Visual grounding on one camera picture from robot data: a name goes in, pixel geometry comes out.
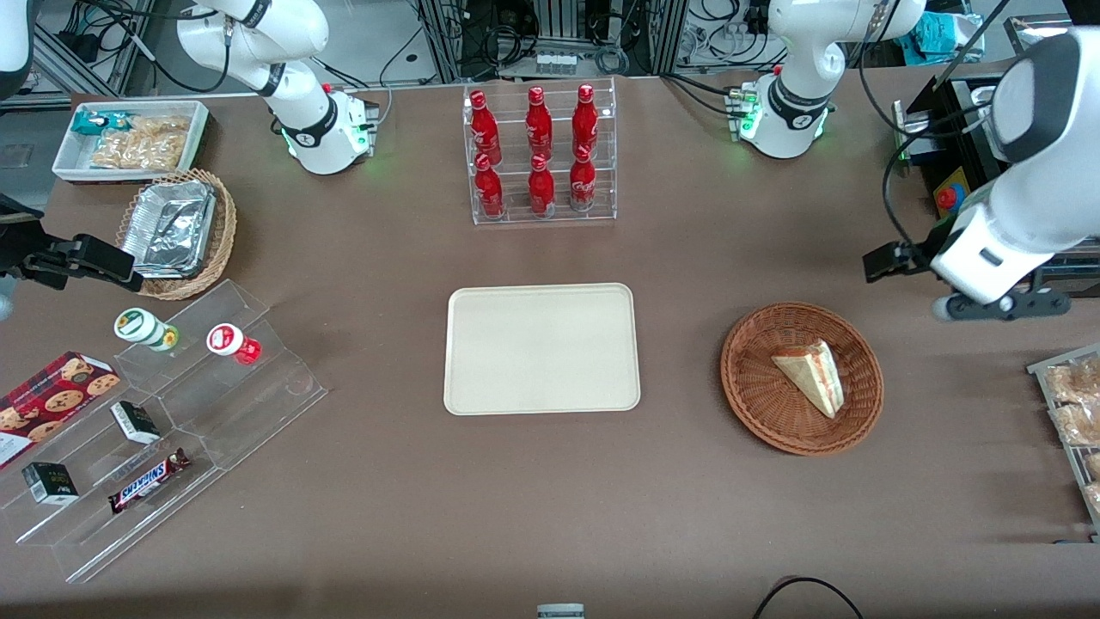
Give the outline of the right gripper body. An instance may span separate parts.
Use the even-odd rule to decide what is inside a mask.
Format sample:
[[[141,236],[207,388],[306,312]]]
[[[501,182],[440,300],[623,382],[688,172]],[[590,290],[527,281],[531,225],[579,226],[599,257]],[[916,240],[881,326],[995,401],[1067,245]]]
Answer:
[[[8,195],[1,195],[1,250],[3,252],[38,252],[45,247],[43,212]]]

